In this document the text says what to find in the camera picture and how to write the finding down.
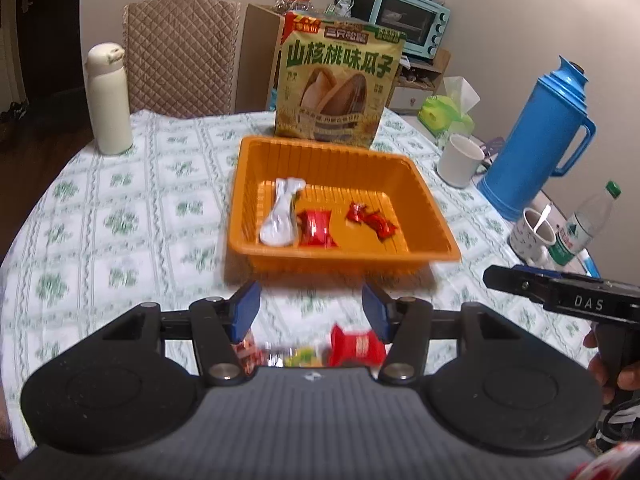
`dark door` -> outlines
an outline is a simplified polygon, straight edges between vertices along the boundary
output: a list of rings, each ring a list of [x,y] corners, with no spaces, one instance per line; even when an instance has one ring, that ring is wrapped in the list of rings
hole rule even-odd
[[[30,102],[82,87],[80,0],[16,0],[18,51]]]

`hand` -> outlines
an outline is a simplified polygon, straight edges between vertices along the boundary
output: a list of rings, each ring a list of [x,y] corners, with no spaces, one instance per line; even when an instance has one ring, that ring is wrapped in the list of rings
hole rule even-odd
[[[584,337],[582,344],[587,348],[598,347],[598,342],[596,341],[596,336],[593,333],[593,330]],[[600,386],[602,386],[602,394],[604,397],[603,403],[609,404],[613,400],[614,391],[613,388],[604,386],[609,379],[609,374],[607,373],[607,369],[600,358],[600,354],[596,354],[596,356],[591,360],[588,370],[600,383]],[[622,369],[618,376],[618,387],[622,390],[629,391],[640,390],[640,362],[633,363]]]

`door frame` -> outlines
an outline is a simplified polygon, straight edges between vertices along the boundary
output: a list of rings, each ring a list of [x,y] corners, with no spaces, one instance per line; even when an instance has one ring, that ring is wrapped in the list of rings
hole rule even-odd
[[[9,79],[12,99],[23,102],[27,99],[22,81],[20,53],[18,51],[18,29],[15,18],[15,0],[0,0],[0,18],[2,19],[2,38],[4,39],[4,59]]]

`gray ribbed surface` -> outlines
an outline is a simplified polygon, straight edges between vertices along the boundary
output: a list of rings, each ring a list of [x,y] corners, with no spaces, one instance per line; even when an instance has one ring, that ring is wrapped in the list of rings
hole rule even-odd
[[[56,480],[318,479],[566,480],[593,456],[498,456],[444,431],[405,388],[363,369],[261,368],[247,384],[210,390],[198,413],[150,446],[105,456],[41,447],[10,478]]]

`chair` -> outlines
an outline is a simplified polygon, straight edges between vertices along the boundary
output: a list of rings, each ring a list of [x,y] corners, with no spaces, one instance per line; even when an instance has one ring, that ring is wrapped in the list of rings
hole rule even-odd
[[[192,118],[234,112],[241,4],[146,0],[124,7],[130,110]]]

